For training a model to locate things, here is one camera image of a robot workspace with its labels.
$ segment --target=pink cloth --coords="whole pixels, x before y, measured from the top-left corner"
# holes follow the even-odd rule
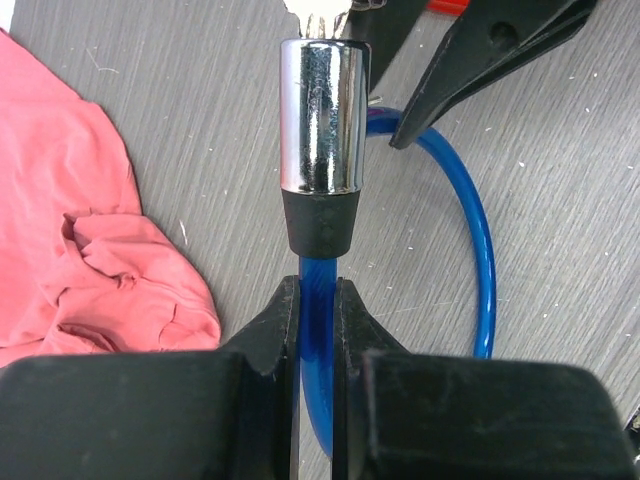
[[[207,285],[146,217],[118,133],[0,31],[0,366],[211,349]]]

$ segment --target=gray wooden surface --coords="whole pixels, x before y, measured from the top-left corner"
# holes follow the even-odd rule
[[[420,21],[377,89],[386,105],[407,101],[449,24]],[[621,419],[640,400],[639,24],[637,0],[601,2],[576,39],[437,125],[492,225],[496,356],[590,369]],[[145,212],[209,282],[225,338],[296,269],[279,192],[277,67],[279,42],[295,32],[281,0],[16,5],[12,35],[119,129]],[[467,227],[444,176],[417,149],[369,142],[341,271],[408,348],[470,352]],[[308,422],[303,429],[302,478],[327,478]]]

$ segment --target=black rubber sleeve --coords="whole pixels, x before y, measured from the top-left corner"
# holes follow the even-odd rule
[[[351,248],[360,192],[303,195],[282,190],[289,246],[307,258],[338,258]]]

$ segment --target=pink shirt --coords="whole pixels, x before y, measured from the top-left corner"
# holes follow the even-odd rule
[[[210,349],[200,275],[142,216],[113,125],[0,31],[0,366]]]

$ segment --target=black clamp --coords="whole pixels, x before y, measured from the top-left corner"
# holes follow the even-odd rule
[[[353,12],[350,36],[371,45],[372,89],[424,11],[424,0],[389,0]],[[444,36],[391,139],[408,147],[454,105],[572,38],[597,0],[471,0]]]
[[[216,351],[35,357],[0,376],[0,479],[298,478],[300,291]],[[634,480],[596,378],[415,355],[334,297],[332,478]]]

